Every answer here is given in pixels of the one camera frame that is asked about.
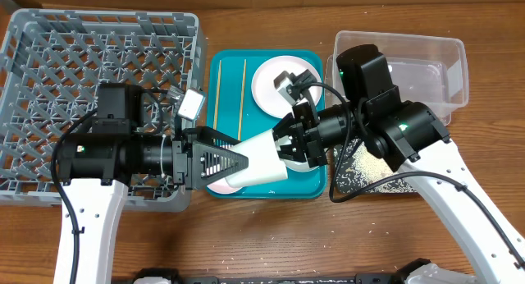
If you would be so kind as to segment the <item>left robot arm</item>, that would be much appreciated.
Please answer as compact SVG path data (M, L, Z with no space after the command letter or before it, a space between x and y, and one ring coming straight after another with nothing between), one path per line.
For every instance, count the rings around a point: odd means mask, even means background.
M97 107L74 122L52 152L52 181L62 199L56 283L108 283L116 231L135 175L181 194L247 168L236 140L207 126L164 134L164 116L142 132L144 99L157 109L166 89L102 83Z

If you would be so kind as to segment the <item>small pink plate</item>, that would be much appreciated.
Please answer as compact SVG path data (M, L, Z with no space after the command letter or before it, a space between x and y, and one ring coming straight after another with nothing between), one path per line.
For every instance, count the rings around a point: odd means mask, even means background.
M207 185L207 188L219 195L231 195L242 190L242 187L231 187L225 178L214 181L213 183Z

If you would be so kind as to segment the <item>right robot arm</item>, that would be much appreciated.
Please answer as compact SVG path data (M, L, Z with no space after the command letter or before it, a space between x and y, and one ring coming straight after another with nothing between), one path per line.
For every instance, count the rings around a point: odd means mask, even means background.
M415 259L391 274L357 276L357 283L521 283L524 239L495 206L463 161L441 120L425 104L402 101L384 55L359 45L336 59L344 92L318 111L309 71L282 72L276 91L292 111L272 129L236 141L214 133L194 144L192 175L208 186L248 187L287 178L286 161L326 164L326 149L351 140L386 162L393 180L407 181L430 205L466 254L467 275Z

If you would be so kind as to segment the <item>grey-green bowl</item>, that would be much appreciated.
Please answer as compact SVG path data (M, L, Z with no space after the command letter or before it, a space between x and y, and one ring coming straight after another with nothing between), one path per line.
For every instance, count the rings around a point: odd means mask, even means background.
M317 167L310 167L307 162L280 159L278 153L282 145L291 144L291 137L282 137L275 141L272 131L244 140L230 148L230 151L248 158L248 167L226 177L231 188L242 188L283 181L288 178L288 170L310 172Z

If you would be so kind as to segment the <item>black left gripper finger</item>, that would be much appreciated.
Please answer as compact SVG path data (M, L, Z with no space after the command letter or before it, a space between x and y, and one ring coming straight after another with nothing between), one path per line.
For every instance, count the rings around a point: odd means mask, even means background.
M195 128L184 129L182 134L188 142L197 140L204 144L219 147L232 147L240 142L239 140L223 134L220 131L214 130L209 126L197 126Z
M191 187L202 190L249 166L249 159L229 149L195 141L192 145Z

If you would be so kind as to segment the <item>large white plate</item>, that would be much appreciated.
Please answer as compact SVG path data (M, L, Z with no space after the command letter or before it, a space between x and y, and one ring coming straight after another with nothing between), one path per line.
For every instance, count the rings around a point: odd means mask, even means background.
M267 114L282 118L292 112L292 106L275 90L273 81L283 71L298 75L305 70L311 71L317 81L321 81L319 72L312 64L296 56L278 56L265 61L253 75L251 91L256 104Z

